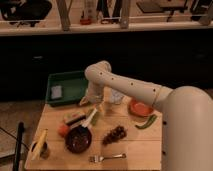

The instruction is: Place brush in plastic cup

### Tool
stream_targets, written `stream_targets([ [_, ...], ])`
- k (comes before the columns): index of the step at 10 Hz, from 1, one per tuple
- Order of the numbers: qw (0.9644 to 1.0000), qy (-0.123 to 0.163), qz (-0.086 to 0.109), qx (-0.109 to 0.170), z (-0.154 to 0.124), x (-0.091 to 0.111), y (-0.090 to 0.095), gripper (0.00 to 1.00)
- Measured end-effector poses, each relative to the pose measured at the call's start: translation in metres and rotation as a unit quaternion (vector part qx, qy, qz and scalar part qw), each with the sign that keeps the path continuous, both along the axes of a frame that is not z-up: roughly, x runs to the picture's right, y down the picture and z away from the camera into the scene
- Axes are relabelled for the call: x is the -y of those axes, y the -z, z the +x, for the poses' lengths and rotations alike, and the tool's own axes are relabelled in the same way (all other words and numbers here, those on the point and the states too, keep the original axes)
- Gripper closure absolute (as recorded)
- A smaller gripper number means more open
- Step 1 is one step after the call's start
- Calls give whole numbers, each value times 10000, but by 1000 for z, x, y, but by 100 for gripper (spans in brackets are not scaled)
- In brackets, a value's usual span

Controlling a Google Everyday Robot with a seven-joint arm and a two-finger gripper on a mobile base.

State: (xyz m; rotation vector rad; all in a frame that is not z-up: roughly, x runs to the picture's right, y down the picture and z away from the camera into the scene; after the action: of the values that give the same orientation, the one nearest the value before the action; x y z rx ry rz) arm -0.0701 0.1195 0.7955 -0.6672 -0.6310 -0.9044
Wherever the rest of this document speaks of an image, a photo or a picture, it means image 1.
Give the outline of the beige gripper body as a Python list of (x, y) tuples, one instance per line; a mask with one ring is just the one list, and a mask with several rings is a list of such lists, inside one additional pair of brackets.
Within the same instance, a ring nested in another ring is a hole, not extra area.
[(103, 88), (87, 88), (84, 97), (80, 100), (79, 105), (86, 104), (99, 104), (103, 101), (104, 89)]

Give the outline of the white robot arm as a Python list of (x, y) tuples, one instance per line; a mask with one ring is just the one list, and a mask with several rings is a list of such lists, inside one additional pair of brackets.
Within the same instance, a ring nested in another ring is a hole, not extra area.
[(116, 75), (107, 61), (87, 66), (84, 75), (89, 102), (100, 103), (109, 87), (162, 114), (161, 171), (213, 171), (213, 98), (204, 90)]

